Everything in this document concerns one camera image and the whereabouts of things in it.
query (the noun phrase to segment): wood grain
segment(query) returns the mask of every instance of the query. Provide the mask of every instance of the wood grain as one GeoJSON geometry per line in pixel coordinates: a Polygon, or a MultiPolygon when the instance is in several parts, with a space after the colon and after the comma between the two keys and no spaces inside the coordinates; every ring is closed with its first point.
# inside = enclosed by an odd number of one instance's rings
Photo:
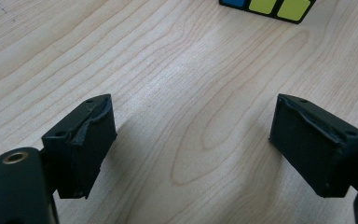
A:
{"type": "Polygon", "coordinates": [[[354,223],[268,142],[279,92],[358,127],[358,1],[300,25],[217,0],[0,0],[0,154],[111,93],[118,139],[62,223],[354,223]]]}

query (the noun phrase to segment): black bracket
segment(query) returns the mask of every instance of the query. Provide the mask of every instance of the black bracket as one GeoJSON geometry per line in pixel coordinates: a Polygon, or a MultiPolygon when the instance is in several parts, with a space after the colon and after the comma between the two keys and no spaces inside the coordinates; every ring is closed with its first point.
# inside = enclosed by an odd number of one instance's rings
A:
{"type": "Polygon", "coordinates": [[[111,96],[83,102],[42,137],[41,151],[22,147],[0,156],[0,224],[59,223],[52,193],[89,197],[117,137],[111,96]]]}
{"type": "MultiPolygon", "coordinates": [[[[270,142],[321,197],[358,190],[358,129],[319,106],[278,95],[270,142]]],[[[358,196],[354,203],[358,223],[358,196]]]]}

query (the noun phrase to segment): light wooden surface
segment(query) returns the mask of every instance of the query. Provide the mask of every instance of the light wooden surface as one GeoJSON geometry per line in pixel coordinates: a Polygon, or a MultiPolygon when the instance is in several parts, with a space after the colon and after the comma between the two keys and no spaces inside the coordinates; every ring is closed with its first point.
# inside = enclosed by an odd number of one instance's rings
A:
{"type": "Polygon", "coordinates": [[[358,127],[358,1],[300,25],[217,0],[0,0],[0,154],[111,93],[117,141],[65,223],[354,223],[269,143],[279,92],[358,127]]]}

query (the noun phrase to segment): rubik's cube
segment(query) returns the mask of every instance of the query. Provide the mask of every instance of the rubik's cube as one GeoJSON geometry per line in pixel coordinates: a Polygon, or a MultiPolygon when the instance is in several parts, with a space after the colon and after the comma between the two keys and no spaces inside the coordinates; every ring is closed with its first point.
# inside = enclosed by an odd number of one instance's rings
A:
{"type": "Polygon", "coordinates": [[[281,21],[301,23],[316,0],[219,0],[220,5],[234,7],[281,21]]]}

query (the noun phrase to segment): yellow sticker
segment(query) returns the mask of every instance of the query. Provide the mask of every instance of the yellow sticker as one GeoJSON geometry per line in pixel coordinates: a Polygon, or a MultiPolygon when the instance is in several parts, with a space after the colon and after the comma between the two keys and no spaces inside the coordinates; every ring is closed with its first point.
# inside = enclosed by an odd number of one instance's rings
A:
{"type": "Polygon", "coordinates": [[[278,11],[278,17],[299,21],[309,6],[309,0],[285,0],[278,11]]]}
{"type": "Polygon", "coordinates": [[[276,0],[253,0],[249,5],[249,10],[269,14],[276,2],[276,0]]]}

